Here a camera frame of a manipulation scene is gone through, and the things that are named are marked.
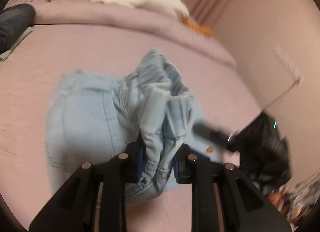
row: denim shorts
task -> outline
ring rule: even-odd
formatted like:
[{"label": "denim shorts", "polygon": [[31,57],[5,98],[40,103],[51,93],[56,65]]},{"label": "denim shorts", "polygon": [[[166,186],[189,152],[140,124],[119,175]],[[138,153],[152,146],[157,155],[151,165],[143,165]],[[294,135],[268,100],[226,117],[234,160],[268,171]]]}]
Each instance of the denim shorts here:
[{"label": "denim shorts", "polygon": [[[140,131],[146,163],[137,184],[126,184],[127,204],[175,188],[172,159],[182,143],[205,154],[210,142],[192,133],[203,120],[193,92],[177,68],[151,50],[123,79],[78,70],[62,77],[49,105],[46,154],[52,190],[83,162],[103,163],[123,152]],[[219,150],[211,155],[220,161]]]}]

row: pink duvet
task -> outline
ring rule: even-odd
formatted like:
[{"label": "pink duvet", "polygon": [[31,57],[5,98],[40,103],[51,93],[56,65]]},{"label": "pink duvet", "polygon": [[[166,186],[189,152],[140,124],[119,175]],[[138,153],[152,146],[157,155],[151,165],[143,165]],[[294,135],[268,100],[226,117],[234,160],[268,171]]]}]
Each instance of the pink duvet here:
[{"label": "pink duvet", "polygon": [[[29,3],[36,23],[48,25],[34,26],[0,64],[0,192],[26,228],[51,197],[44,130],[62,73],[82,68],[121,77],[158,48],[195,92],[209,123],[239,130],[260,112],[233,58],[214,38],[144,10],[84,0]],[[189,231],[191,187],[129,207],[127,219],[128,231]]]}]

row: bedding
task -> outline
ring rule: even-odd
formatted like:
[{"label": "bedding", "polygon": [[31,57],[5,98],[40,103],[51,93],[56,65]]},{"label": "bedding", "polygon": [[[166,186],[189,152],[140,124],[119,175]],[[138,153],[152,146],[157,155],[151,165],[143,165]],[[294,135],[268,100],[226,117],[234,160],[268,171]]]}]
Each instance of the bedding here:
[{"label": "bedding", "polygon": [[[83,0],[25,1],[36,10],[36,25],[0,65],[0,191],[25,228],[52,195],[45,122],[63,73],[81,68],[123,77],[158,48],[194,91],[210,125],[240,130],[260,113],[234,59],[214,38],[145,10]],[[230,156],[223,153],[222,161]],[[130,206],[128,231],[189,231],[191,200],[191,186],[184,185]]]}]

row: metal pin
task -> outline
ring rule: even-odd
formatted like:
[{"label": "metal pin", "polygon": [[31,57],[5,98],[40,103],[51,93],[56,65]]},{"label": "metal pin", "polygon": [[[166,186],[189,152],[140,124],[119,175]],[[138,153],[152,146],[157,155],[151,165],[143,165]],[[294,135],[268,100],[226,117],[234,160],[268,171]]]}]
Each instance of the metal pin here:
[{"label": "metal pin", "polygon": [[196,159],[198,159],[198,156],[196,156],[196,155],[194,155],[194,154],[190,154],[190,155],[188,155],[188,159],[189,159],[190,161],[195,161]]},{"label": "metal pin", "polygon": [[226,163],[226,164],[224,165],[224,167],[225,167],[227,170],[230,170],[230,171],[232,171],[232,170],[235,169],[235,165],[234,165],[233,163]]},{"label": "metal pin", "polygon": [[91,167],[91,163],[89,163],[89,162],[82,163],[81,167],[83,169],[89,169]]},{"label": "metal pin", "polygon": [[128,154],[126,154],[126,153],[120,153],[120,154],[118,155],[118,157],[119,157],[119,159],[124,160],[124,159],[128,158]]}]

